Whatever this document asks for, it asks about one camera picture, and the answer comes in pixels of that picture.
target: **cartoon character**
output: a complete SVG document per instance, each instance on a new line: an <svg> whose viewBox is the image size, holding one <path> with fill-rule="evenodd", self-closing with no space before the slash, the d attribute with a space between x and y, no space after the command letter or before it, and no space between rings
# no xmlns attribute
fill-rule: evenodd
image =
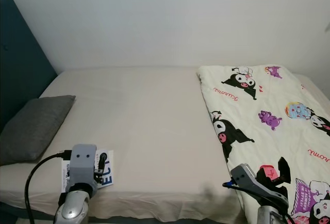
<svg viewBox="0 0 330 224"><path fill-rule="evenodd" d="M279 126L279 122L282 118L277 118L276 116L272 116L272 114L268 111L262 110L258 114L261 122L265 122L268 126L272 127L272 130L275 130L275 127Z"/></svg>
<svg viewBox="0 0 330 224"><path fill-rule="evenodd" d="M267 73L270 73L270 75L277 77L277 78L282 78L279 74L278 74L278 69L280 69L281 67L265 67L265 71Z"/></svg>
<svg viewBox="0 0 330 224"><path fill-rule="evenodd" d="M314 127L326 132L326 134L330 136L330 122L324 117L317 116L312 109L306 107L302 103L288 103L285 107L285 113L290 118L303 118L310 120Z"/></svg>
<svg viewBox="0 0 330 224"><path fill-rule="evenodd" d="M330 186L311 181L309 186L296 179L296 193L291 217L308 217L309 224L330 224Z"/></svg>
<svg viewBox="0 0 330 224"><path fill-rule="evenodd" d="M256 89L254 89L256 83L251 78L252 69L248 67L239 67L232 68L232 71L235 71L236 73L232 74L226 81L221 81L221 83L244 89L246 93L253 97L253 100L256 100Z"/></svg>
<svg viewBox="0 0 330 224"><path fill-rule="evenodd" d="M236 129L231 122L225 119L221 119L220 111L213 111L210 113L212 123L216 134L222 144L223 153L225 155L226 162L228 162L229 154L232 151L231 144L237 141L238 143L251 141L253 139L247 138L245 134L239 129Z"/></svg>
<svg viewBox="0 0 330 224"><path fill-rule="evenodd" d="M310 121L314 127L326 132L326 134L330 136L330 122L328 120L324 117L319 117L312 112Z"/></svg>
<svg viewBox="0 0 330 224"><path fill-rule="evenodd" d="M290 102L285 106L285 113L290 118L310 119L312 109L299 102Z"/></svg>

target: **gray pillow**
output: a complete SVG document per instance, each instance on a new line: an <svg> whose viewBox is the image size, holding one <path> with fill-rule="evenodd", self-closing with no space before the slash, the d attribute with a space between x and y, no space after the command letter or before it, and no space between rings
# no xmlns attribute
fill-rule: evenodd
<svg viewBox="0 0 330 224"><path fill-rule="evenodd" d="M0 136L0 165L35 161L46 150L76 96L32 99L6 124Z"/></svg>

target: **purple cartoon character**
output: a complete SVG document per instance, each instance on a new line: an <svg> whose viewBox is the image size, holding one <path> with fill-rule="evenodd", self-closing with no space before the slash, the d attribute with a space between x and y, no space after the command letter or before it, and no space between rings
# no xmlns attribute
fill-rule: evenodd
<svg viewBox="0 0 330 224"><path fill-rule="evenodd" d="M275 66L273 66L273 67L265 67L265 71L266 71L267 73L270 73L270 75L272 75L272 76L274 76L274 77L282 78L282 77L278 74L278 72L277 72L277 70L278 70L279 68L281 68L281 67L275 67Z"/></svg>
<svg viewBox="0 0 330 224"><path fill-rule="evenodd" d="M272 127L272 130L275 130L275 127L279 126L279 122L282 118L277 118L276 116L272 116L272 114L268 111L262 110L258 114L261 122L265 122L268 126Z"/></svg>

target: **black cable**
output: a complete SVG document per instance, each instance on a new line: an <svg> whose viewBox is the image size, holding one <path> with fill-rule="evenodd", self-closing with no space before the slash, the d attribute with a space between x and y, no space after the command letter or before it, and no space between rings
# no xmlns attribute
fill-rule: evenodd
<svg viewBox="0 0 330 224"><path fill-rule="evenodd" d="M55 220L56 220L56 213L57 213L57 211L59 210L59 208L60 208L60 206L58 206L57 209L56 209L56 212L55 212L55 215L54 215L54 218L53 218L53 224L55 223Z"/></svg>
<svg viewBox="0 0 330 224"><path fill-rule="evenodd" d="M291 216L288 213L286 213L285 215L286 217L288 217L289 221L291 221L291 223L294 224L294 220L291 218Z"/></svg>
<svg viewBox="0 0 330 224"><path fill-rule="evenodd" d="M222 186L223 186L223 187L226 187L226 188L229 188L229 189L240 190L240 191L242 191L242 192L245 192L245 193L248 193L248 194L251 194L251 195L254 195L254 196L260 197L260 198L263 198L264 200L270 202L272 205L277 206L277 209L278 209L278 210L281 209L281 207L280 207L277 203L275 203L274 201L268 199L267 197L264 197L263 195L261 195L261 194L259 194L259 193L253 192L253 191L251 191L251 190L249 190L249 189L244 189L244 188L240 188L240 187L236 187L236 186L228 185L228 184L226 184L226 183L223 183ZM292 222L292 224L294 224L294 221L292 220L291 216L290 216L288 213L285 213L285 214L283 214L283 215L287 216L288 219Z"/></svg>
<svg viewBox="0 0 330 224"><path fill-rule="evenodd" d="M51 155L45 159L43 159L41 162L37 163L37 165L33 168L33 170L31 171L29 177L26 180L25 183L25 188L24 188L24 201L25 201L25 207L27 210L27 215L29 217L30 220L30 224L35 224L35 220L33 219L33 215L32 215L32 210L30 207L30 201L29 201L29 184L31 181L31 178L33 176L33 174L36 172L36 170L45 162L49 161L52 158L58 158L58 157L63 157L63 155L65 155L65 153L57 153L54 155Z"/></svg>

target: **bed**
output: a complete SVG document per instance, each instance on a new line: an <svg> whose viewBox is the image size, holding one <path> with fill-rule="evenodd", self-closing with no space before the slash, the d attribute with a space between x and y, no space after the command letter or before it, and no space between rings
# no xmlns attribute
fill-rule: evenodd
<svg viewBox="0 0 330 224"><path fill-rule="evenodd" d="M195 72L152 67L66 71L42 93L77 96L43 157L76 143L114 150L114 185L91 199L91 216L245 222L236 193L221 186L230 177ZM308 78L298 78L320 103L330 105ZM25 179L33 166L0 167L2 202L24 208ZM60 181L59 160L43 165L31 182L31 207L53 215Z"/></svg>

